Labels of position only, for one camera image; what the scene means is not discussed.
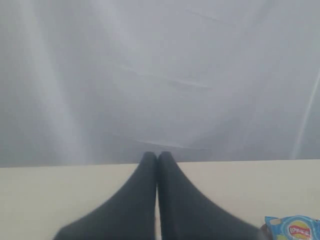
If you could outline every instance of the lay's logo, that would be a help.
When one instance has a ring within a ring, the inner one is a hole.
[[[296,239],[309,240],[311,238],[311,229],[303,221],[293,221],[288,226],[289,233]]]

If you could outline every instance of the cream wall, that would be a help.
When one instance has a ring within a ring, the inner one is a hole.
[[[0,239],[51,240],[60,227],[108,199],[136,166],[0,168]],[[179,166],[210,199],[258,227],[264,216],[320,216],[319,160]]]

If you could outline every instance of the white fabric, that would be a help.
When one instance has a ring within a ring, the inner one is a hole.
[[[319,0],[0,0],[0,166],[320,158]]]

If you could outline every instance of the lay's chip bag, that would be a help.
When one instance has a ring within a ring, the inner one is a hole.
[[[320,221],[307,216],[264,218],[273,240],[320,240]]]

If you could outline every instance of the snack bag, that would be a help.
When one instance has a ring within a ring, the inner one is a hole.
[[[320,221],[307,216],[264,218],[273,240],[320,240]]]

